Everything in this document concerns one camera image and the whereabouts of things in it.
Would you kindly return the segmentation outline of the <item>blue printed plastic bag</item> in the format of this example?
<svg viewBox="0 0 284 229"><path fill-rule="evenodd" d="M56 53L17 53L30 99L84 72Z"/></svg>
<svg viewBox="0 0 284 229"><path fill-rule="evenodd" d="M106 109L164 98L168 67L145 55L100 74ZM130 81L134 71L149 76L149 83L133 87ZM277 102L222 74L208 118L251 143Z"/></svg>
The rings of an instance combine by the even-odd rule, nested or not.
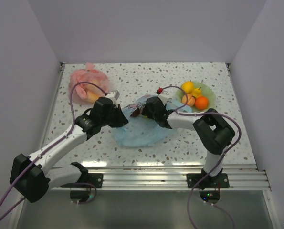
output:
<svg viewBox="0 0 284 229"><path fill-rule="evenodd" d="M154 120L142 115L132 117L132 113L145 105L146 100L153 97L147 94L137 99L133 104L122 108L128 124L120 128L113 128L112 135L119 146L143 147L153 146L156 142L173 135L176 129L160 127Z"/></svg>

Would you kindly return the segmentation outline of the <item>peach fruit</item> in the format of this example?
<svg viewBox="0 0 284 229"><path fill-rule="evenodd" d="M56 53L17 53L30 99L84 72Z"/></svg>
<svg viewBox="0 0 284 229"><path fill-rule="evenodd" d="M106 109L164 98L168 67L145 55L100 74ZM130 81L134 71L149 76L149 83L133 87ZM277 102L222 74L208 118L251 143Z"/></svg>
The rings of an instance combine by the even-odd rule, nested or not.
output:
<svg viewBox="0 0 284 229"><path fill-rule="evenodd" d="M189 107L193 107L195 105L195 97L191 94L184 95L181 102Z"/></svg>

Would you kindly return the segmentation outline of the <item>yellow pear fruit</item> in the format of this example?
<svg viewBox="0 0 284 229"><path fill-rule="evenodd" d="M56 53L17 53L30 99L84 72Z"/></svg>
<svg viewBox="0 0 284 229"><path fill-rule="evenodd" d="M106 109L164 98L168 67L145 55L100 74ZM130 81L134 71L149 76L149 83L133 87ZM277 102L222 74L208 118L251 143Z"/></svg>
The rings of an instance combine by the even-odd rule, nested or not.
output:
<svg viewBox="0 0 284 229"><path fill-rule="evenodd" d="M191 92L191 95L193 97L195 97L196 99L202 96L202 90L201 87L196 87L193 89L193 91Z"/></svg>

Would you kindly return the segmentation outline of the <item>orange mandarin fruit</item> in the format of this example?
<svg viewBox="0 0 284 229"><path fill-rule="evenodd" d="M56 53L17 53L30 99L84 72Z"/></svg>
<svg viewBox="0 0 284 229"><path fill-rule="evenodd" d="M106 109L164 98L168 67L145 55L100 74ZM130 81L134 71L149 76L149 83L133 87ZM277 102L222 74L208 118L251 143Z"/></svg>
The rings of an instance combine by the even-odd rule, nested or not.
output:
<svg viewBox="0 0 284 229"><path fill-rule="evenodd" d="M197 98L195 100L195 108L198 110L205 110L209 105L209 101L207 99L207 97L205 96L200 96L199 98Z"/></svg>

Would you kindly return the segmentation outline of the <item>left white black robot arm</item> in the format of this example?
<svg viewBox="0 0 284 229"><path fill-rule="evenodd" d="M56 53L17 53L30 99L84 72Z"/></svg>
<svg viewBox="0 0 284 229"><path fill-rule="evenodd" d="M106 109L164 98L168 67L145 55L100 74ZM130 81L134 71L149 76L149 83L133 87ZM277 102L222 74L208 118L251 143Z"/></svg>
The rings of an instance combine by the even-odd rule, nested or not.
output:
<svg viewBox="0 0 284 229"><path fill-rule="evenodd" d="M121 110L117 97L108 94L100 97L94 106L77 117L74 125L35 153L19 154L12 165L10 184L29 202L40 200L45 193L59 186L92 186L88 170L78 162L66 167L53 166L77 146L101 131L102 127L122 127L128 120Z"/></svg>

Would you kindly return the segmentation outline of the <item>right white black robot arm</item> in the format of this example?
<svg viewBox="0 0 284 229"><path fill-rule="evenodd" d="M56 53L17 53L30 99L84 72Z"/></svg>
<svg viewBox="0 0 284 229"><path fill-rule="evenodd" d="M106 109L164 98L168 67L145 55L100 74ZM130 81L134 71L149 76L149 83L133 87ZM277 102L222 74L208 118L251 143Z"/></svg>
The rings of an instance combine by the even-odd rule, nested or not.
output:
<svg viewBox="0 0 284 229"><path fill-rule="evenodd" d="M141 115L154 120L166 129L187 129L195 131L207 150L206 163L201 180L206 187L213 187L222 173L221 158L235 137L234 129L216 110L204 113L183 113L168 110L160 98L151 97L142 106Z"/></svg>

